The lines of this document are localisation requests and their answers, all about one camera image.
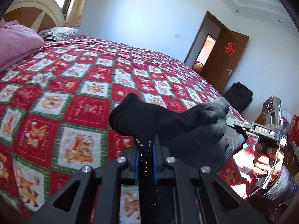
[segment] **wire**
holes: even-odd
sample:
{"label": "wire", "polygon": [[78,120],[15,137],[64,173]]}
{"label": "wire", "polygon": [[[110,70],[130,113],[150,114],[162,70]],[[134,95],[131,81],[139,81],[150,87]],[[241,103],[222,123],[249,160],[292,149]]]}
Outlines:
{"label": "wire", "polygon": [[[294,151],[294,154],[293,154],[293,161],[291,162],[291,163],[289,163],[289,157],[290,157],[290,155],[291,155],[291,153]],[[295,148],[293,148],[293,150],[291,150],[291,152],[289,153],[289,155],[288,155],[288,158],[286,159],[286,163],[288,164],[288,165],[291,165],[291,164],[293,164],[293,162],[295,161]]]}
{"label": "wire", "polygon": [[277,151],[277,156],[275,158],[275,162],[273,164],[273,168],[271,170],[271,173],[269,174],[269,176],[266,178],[265,182],[263,185],[261,185],[255,192],[253,192],[252,194],[250,194],[249,196],[247,196],[245,199],[248,199],[249,197],[253,196],[254,194],[256,194],[258,191],[261,190],[261,188],[265,185],[265,183],[268,183],[268,180],[271,178],[273,172],[274,172],[274,169],[275,169],[275,166],[276,166],[276,163],[277,163],[277,160],[278,160],[278,154],[280,152],[280,146],[281,146],[281,138],[282,138],[282,134],[280,134],[279,136],[279,145],[278,145],[278,151]]}

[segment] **white wall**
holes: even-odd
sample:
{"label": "white wall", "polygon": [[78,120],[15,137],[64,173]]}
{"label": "white wall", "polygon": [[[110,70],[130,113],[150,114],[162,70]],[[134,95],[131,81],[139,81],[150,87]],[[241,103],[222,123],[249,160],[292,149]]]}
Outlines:
{"label": "white wall", "polygon": [[232,24],[221,0],[87,0],[80,30],[184,61],[207,10]]}
{"label": "white wall", "polygon": [[278,26],[245,17],[236,17],[232,30],[249,36],[226,87],[241,82],[253,92],[243,116],[254,121],[271,95],[279,97],[291,114],[299,114],[299,38]]}
{"label": "white wall", "polygon": [[245,118],[255,120],[272,94],[292,114],[299,113],[299,39],[275,25],[235,16],[220,0],[88,0],[79,29],[184,61],[207,10],[250,37],[228,84],[239,81],[253,91]]}

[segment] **gray striped pillow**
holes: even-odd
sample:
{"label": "gray striped pillow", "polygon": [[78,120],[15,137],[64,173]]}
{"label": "gray striped pillow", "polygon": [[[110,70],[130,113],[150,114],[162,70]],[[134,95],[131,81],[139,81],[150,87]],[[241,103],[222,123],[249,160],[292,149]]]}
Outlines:
{"label": "gray striped pillow", "polygon": [[84,37],[85,34],[80,30],[73,28],[55,27],[39,32],[39,36],[42,37],[45,41],[65,41]]}

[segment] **person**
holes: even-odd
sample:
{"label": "person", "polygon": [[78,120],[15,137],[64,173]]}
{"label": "person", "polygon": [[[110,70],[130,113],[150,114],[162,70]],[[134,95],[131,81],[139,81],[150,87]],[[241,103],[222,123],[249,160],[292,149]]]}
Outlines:
{"label": "person", "polygon": [[278,149],[268,147],[267,155],[261,152],[262,145],[256,143],[254,152],[253,174],[264,175],[270,170],[270,158],[275,159],[278,154],[277,163],[271,175],[270,182],[266,190],[260,190],[248,202],[263,215],[269,223],[275,223],[286,210],[291,200],[294,198],[298,186],[290,172],[283,165],[284,154]]}

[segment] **hand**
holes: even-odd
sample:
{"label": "hand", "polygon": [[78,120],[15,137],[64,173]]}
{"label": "hand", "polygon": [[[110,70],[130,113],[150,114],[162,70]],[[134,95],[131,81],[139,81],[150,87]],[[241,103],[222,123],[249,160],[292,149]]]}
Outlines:
{"label": "hand", "polygon": [[[277,148],[268,147],[267,155],[265,155],[261,152],[261,149],[262,149],[262,145],[257,143],[255,145],[255,152],[253,154],[255,158],[253,160],[254,167],[252,169],[253,174],[255,176],[264,175],[268,171],[270,171],[270,165],[269,165],[270,158],[275,159],[278,153]],[[273,174],[270,178],[270,181],[273,180],[280,173],[283,164],[283,158],[284,158],[284,154],[283,152],[280,151],[278,153],[277,163],[274,168]]]}

